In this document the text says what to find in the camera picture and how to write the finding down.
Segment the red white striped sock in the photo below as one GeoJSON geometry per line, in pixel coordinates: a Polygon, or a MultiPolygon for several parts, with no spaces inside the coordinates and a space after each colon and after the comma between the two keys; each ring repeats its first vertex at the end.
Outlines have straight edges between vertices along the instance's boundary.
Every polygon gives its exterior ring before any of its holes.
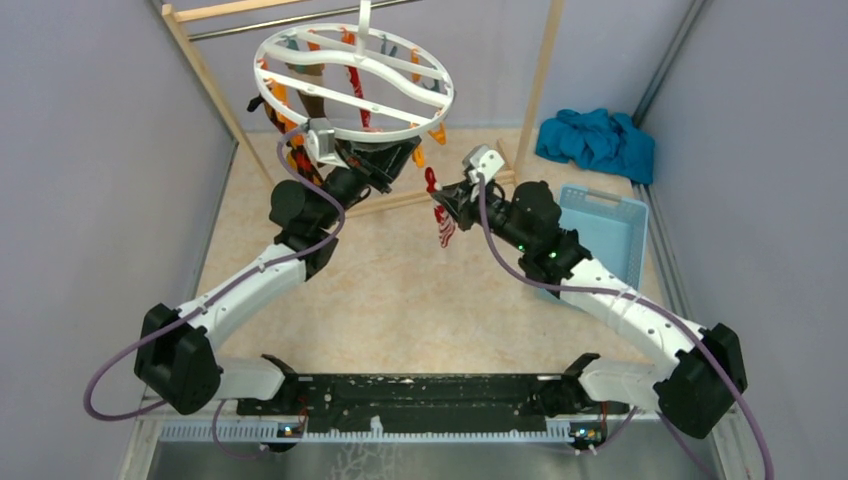
{"type": "Polygon", "coordinates": [[[436,178],[435,171],[432,167],[426,167],[424,170],[424,178],[426,181],[426,192],[430,195],[431,200],[433,202],[433,212],[438,224],[438,237],[440,247],[446,249],[452,237],[456,232],[456,222],[455,220],[447,213],[445,207],[437,202],[433,194],[439,192],[442,187],[436,178]]]}

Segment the metal hanging rod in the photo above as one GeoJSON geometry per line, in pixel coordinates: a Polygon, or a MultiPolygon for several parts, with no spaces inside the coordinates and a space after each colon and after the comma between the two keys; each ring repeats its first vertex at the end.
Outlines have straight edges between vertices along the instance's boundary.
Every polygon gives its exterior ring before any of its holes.
{"type": "MultiPolygon", "coordinates": [[[[373,3],[371,5],[371,11],[376,11],[376,10],[380,10],[380,9],[385,9],[385,8],[390,8],[390,7],[395,7],[395,6],[405,5],[405,4],[417,3],[417,2],[419,2],[419,0],[380,1],[380,2],[373,3]]],[[[330,19],[330,18],[342,16],[342,15],[352,15],[352,14],[358,13],[358,12],[359,12],[358,6],[336,8],[336,9],[332,9],[332,10],[325,10],[325,11],[316,12],[316,13],[296,15],[296,16],[292,16],[292,17],[277,19],[277,20],[256,22],[256,23],[241,25],[241,26],[237,26],[237,27],[230,27],[230,28],[224,28],[224,29],[218,29],[218,30],[192,33],[192,34],[188,35],[188,40],[190,42],[195,42],[195,41],[204,41],[204,40],[210,40],[210,39],[216,39],[216,38],[223,38],[223,37],[228,37],[228,36],[232,36],[232,35],[238,35],[238,34],[242,34],[242,33],[252,32],[252,31],[261,31],[261,30],[267,30],[267,29],[272,29],[272,28],[287,27],[287,26],[296,25],[296,24],[300,24],[300,23],[304,23],[304,22],[308,22],[308,21],[330,19]]]]}

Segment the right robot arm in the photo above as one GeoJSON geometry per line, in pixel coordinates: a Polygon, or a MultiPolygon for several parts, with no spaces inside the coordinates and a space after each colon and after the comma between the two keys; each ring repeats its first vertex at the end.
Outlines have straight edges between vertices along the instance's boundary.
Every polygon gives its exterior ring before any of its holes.
{"type": "Polygon", "coordinates": [[[512,276],[548,291],[613,330],[648,363],[628,363],[586,355],[563,398],[576,412],[613,401],[660,414],[684,434],[703,439],[738,408],[756,424],[743,394],[747,375],[738,335],[718,323],[712,328],[685,320],[633,289],[609,271],[580,242],[577,231],[561,227],[561,209],[548,184],[520,184],[511,199],[493,183],[469,180],[432,192],[462,230],[482,228],[486,241],[501,239],[520,254],[512,276]]]}

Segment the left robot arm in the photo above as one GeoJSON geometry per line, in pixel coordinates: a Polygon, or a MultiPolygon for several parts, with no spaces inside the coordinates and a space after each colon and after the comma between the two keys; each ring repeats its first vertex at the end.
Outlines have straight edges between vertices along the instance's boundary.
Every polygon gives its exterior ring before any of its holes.
{"type": "Polygon", "coordinates": [[[215,400],[261,400],[277,414],[300,399],[292,369],[272,355],[257,360],[219,358],[217,349],[281,294],[309,281],[338,244],[329,229],[363,201],[367,190],[387,192],[418,137],[388,143],[338,140],[348,167],[334,168],[318,186],[284,180],[271,194],[269,218],[281,227],[273,242],[224,284],[177,308],[153,306],[144,316],[134,372],[182,415],[215,400]]]}

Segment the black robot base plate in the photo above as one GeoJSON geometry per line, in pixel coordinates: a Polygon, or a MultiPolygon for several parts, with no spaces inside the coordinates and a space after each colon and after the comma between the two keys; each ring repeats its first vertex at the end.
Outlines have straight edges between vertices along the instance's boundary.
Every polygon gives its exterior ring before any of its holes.
{"type": "Polygon", "coordinates": [[[601,404],[564,374],[298,374],[269,400],[243,399],[242,416],[290,415],[309,433],[542,433],[558,416],[626,414],[601,404]]]}

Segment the red snowflake sock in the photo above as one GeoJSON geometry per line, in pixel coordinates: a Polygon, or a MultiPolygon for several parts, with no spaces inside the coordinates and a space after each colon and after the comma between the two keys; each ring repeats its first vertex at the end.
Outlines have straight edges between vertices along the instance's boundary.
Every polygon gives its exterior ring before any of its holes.
{"type": "MultiPolygon", "coordinates": [[[[359,70],[355,67],[347,67],[347,76],[352,87],[352,91],[354,96],[357,99],[364,99],[364,92],[362,89],[362,82],[359,76],[359,70]]],[[[370,127],[371,114],[369,111],[365,109],[359,110],[361,125],[364,129],[368,129],[370,127]]]]}

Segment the light wooden rack frame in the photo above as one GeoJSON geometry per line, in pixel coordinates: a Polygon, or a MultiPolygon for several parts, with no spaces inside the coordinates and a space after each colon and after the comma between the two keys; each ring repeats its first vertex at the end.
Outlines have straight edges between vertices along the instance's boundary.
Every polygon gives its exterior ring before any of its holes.
{"type": "MultiPolygon", "coordinates": [[[[257,89],[271,107],[284,117],[296,121],[305,121],[305,116],[292,110],[290,106],[277,99],[265,86],[274,81],[285,87],[294,88],[310,96],[331,100],[365,109],[370,114],[384,115],[408,123],[408,128],[397,131],[366,132],[339,129],[339,137],[362,142],[378,140],[396,140],[419,135],[438,126],[446,117],[454,100],[454,91],[450,85],[450,76],[435,56],[423,47],[395,34],[377,30],[370,25],[372,1],[362,1],[359,12],[330,19],[308,21],[283,27],[286,35],[301,38],[311,44],[307,51],[279,50],[275,46],[263,47],[257,53],[258,58],[273,54],[284,63],[293,65],[337,64],[355,67],[380,77],[395,89],[420,103],[432,105],[436,112],[427,118],[388,106],[357,99],[354,95],[328,89],[288,75],[276,74],[255,66],[254,78],[257,89]]],[[[226,128],[237,143],[245,147],[251,155],[261,178],[267,185],[273,183],[268,169],[263,164],[253,144],[227,100],[222,87],[194,42],[188,40],[185,24],[194,21],[235,15],[255,10],[277,7],[275,1],[233,1],[228,3],[199,7],[180,11],[171,3],[164,3],[160,13],[164,24],[173,36],[179,49],[190,64],[203,89],[218,111],[226,128]]]]}

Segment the blue crumpled cloth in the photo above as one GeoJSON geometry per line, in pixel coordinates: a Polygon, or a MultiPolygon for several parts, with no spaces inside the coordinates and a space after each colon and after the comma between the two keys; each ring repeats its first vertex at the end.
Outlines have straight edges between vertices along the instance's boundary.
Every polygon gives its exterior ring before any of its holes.
{"type": "Polygon", "coordinates": [[[541,123],[534,153],[552,162],[571,162],[584,170],[650,185],[655,146],[654,138],[625,113],[562,109],[541,123]]]}

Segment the white round clip hanger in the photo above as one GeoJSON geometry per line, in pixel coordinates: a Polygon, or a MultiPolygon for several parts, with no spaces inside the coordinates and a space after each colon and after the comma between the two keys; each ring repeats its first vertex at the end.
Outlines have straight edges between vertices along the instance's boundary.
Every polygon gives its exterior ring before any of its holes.
{"type": "Polygon", "coordinates": [[[253,77],[263,103],[286,130],[382,143],[443,127],[455,101],[451,74],[414,41],[374,26],[377,8],[359,3],[353,23],[318,22],[275,33],[258,46],[253,77]]]}

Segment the black orange sock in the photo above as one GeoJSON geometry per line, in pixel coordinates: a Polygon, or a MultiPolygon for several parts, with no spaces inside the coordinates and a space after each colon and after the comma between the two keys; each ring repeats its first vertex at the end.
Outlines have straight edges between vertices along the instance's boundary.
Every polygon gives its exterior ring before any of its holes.
{"type": "Polygon", "coordinates": [[[319,168],[310,160],[303,146],[291,149],[287,154],[287,162],[301,177],[316,186],[321,186],[324,183],[324,177],[319,168]]]}

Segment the light blue perforated basket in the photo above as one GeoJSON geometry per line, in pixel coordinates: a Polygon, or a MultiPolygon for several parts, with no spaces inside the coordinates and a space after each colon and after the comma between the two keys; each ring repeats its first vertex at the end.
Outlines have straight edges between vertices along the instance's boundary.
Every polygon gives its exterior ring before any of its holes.
{"type": "Polygon", "coordinates": [[[561,187],[558,204],[560,226],[575,230],[580,244],[611,274],[640,290],[649,207],[638,200],[569,184],[561,187]]]}

